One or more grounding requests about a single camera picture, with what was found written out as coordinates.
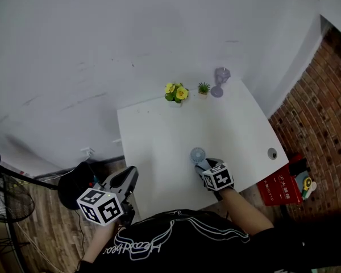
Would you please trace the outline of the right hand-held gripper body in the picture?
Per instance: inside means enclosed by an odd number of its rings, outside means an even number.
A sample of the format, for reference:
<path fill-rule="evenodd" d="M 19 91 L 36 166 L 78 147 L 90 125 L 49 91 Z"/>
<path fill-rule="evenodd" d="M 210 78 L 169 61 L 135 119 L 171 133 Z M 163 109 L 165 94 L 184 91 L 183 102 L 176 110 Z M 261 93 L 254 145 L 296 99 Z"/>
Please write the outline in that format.
<path fill-rule="evenodd" d="M 234 188 L 234 178 L 228 170 L 226 163 L 221 163 L 215 167 L 201 173 L 202 180 L 208 191 L 212 191 L 217 201 L 222 201 L 220 191 Z"/>

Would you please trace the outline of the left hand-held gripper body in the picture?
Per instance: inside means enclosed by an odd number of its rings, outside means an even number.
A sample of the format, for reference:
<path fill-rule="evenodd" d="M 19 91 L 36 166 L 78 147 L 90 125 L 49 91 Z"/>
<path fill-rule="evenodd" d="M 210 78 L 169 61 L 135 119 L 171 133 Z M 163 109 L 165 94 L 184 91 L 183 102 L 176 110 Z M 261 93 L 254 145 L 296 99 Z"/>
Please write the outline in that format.
<path fill-rule="evenodd" d="M 133 194 L 135 181 L 124 181 L 115 184 L 108 180 L 98 188 L 88 188 L 77 203 L 85 218 L 97 225 L 106 226 L 119 221 L 129 227 L 134 219 L 135 210 L 128 198 Z"/>

